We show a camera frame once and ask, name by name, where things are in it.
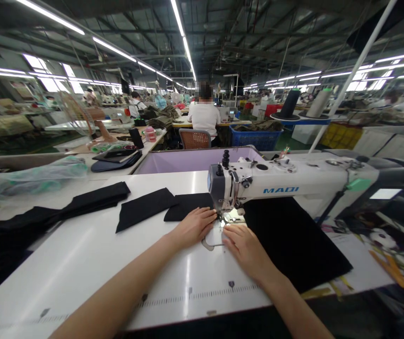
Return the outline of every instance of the ceiling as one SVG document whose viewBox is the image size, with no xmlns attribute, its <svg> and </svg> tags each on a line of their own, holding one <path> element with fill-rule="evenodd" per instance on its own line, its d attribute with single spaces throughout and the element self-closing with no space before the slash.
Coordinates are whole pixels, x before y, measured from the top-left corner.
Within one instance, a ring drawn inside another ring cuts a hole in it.
<svg viewBox="0 0 404 339">
<path fill-rule="evenodd" d="M 192 78 L 170 0 L 35 3 L 51 6 L 174 79 Z M 177 3 L 198 80 L 239 72 L 248 81 L 256 76 L 285 76 L 354 64 L 358 54 L 346 44 L 346 38 L 387 1 Z M 90 34 L 77 34 L 15 0 L 0 0 L 0 48 L 76 65 L 81 62 L 95 69 L 139 71 L 137 64 L 99 46 L 97 49 Z M 368 59 L 399 52 L 404 52 L 404 21 L 375 42 Z"/>
</svg>

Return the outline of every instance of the wicker chair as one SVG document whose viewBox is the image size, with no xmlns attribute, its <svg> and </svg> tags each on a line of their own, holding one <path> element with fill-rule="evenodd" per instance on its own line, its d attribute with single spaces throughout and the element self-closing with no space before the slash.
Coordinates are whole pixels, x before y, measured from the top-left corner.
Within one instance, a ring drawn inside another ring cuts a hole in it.
<svg viewBox="0 0 404 339">
<path fill-rule="evenodd" d="M 180 129 L 184 149 L 211 148 L 211 135 L 201 129 Z"/>
</svg>

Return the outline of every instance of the display screen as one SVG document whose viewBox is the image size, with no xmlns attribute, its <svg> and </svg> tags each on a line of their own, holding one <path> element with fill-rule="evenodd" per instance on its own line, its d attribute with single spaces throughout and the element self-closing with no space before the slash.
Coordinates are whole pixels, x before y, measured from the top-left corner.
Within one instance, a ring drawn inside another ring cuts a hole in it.
<svg viewBox="0 0 404 339">
<path fill-rule="evenodd" d="M 400 188 L 381 188 L 370 199 L 392 199 L 401 191 Z"/>
</svg>

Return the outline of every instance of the blue plastic crate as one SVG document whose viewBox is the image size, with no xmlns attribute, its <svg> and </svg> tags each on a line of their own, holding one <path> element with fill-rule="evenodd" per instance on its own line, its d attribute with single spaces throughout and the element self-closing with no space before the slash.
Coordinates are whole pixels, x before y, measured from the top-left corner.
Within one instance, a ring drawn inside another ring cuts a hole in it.
<svg viewBox="0 0 404 339">
<path fill-rule="evenodd" d="M 235 131 L 230 125 L 231 145 L 246 146 L 254 145 L 258 151 L 273 151 L 276 147 L 278 137 L 283 131 L 256 131 L 239 132 Z"/>
</svg>

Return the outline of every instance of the pink bottle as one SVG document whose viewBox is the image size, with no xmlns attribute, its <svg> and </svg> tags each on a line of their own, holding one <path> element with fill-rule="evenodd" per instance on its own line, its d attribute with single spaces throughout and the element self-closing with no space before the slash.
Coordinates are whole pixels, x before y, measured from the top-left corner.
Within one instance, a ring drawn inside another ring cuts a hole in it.
<svg viewBox="0 0 404 339">
<path fill-rule="evenodd" d="M 145 129 L 145 137 L 147 138 L 147 141 L 156 141 L 156 133 L 152 126 L 149 126 Z"/>
</svg>

